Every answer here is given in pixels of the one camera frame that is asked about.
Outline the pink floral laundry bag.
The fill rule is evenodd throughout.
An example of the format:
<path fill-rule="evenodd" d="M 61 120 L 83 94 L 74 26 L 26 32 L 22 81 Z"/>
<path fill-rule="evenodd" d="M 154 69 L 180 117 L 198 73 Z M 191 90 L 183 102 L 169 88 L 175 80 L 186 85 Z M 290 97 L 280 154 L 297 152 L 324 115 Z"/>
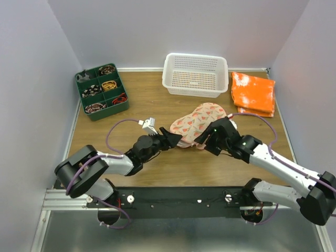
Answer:
<path fill-rule="evenodd" d="M 178 147 L 195 146 L 203 150 L 205 145 L 196 143 L 194 140 L 204 132 L 211 122 L 226 116 L 226 111 L 220 105 L 211 102 L 202 103 L 190 114 L 175 120 L 170 126 L 170 132 L 182 136 L 177 144 Z"/>

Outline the orange white cloth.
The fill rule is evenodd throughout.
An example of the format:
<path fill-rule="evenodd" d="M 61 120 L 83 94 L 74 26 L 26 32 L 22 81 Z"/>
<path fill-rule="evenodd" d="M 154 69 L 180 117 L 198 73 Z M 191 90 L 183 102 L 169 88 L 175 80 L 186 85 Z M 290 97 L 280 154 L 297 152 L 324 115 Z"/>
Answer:
<path fill-rule="evenodd" d="M 272 118 L 275 113 L 274 80 L 232 72 L 232 99 L 239 113 Z"/>

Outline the white plastic basket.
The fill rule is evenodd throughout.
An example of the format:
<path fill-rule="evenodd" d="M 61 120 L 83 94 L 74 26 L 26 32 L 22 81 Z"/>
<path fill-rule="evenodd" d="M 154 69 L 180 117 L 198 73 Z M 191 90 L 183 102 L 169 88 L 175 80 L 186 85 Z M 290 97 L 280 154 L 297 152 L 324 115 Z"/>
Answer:
<path fill-rule="evenodd" d="M 217 98 L 228 90 L 227 60 L 219 56 L 170 53 L 166 56 L 162 85 L 169 94 Z"/>

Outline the green compartment tray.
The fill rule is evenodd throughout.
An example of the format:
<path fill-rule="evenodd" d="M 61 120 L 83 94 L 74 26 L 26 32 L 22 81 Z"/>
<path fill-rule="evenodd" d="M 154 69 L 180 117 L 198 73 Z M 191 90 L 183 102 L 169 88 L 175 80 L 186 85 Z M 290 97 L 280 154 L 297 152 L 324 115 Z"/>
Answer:
<path fill-rule="evenodd" d="M 116 67 L 116 65 L 113 63 L 107 63 L 102 66 L 105 65 L 114 65 Z M 130 107 L 129 97 L 125 89 L 125 86 L 121 80 L 121 77 L 118 73 L 117 67 L 116 71 L 112 74 L 98 76 L 98 69 L 102 66 L 98 66 L 91 69 L 84 69 L 87 72 L 87 74 L 90 75 L 91 79 L 89 81 L 78 83 L 75 80 L 83 111 L 85 109 L 85 106 L 88 106 L 93 103 L 105 103 L 107 105 L 105 109 L 95 113 L 87 114 L 84 111 L 85 115 L 87 115 L 91 121 L 98 121 L 107 118 L 109 116 L 128 110 Z M 89 88 L 91 85 L 99 85 L 102 88 L 102 93 L 99 93 L 92 97 L 82 98 L 81 97 L 82 92 L 85 89 Z"/>

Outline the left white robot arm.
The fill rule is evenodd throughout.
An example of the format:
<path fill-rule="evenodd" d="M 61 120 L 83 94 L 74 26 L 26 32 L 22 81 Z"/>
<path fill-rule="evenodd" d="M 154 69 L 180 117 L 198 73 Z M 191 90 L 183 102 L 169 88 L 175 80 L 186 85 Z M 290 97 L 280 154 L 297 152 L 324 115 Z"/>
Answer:
<path fill-rule="evenodd" d="M 143 164 L 161 151 L 177 146 L 182 135 L 160 128 L 161 134 L 142 135 L 133 147 L 122 155 L 103 154 L 86 145 L 55 168 L 55 175 L 66 188 L 66 195 L 77 198 L 83 194 L 98 197 L 104 207 L 116 203 L 112 183 L 99 183 L 104 173 L 133 176 Z"/>

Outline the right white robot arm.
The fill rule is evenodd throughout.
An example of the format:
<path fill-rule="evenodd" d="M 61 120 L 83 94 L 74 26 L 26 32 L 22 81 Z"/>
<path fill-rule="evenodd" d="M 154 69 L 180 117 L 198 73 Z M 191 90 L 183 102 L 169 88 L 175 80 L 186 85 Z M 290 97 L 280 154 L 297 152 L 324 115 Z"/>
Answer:
<path fill-rule="evenodd" d="M 214 155 L 228 152 L 233 158 L 267 170 L 287 183 L 280 186 L 252 178 L 242 189 L 242 201 L 249 206 L 271 202 L 299 211 L 310 222 L 324 226 L 335 210 L 335 176 L 306 169 L 274 152 L 251 135 L 240 135 L 231 117 L 209 124 L 196 139 Z"/>

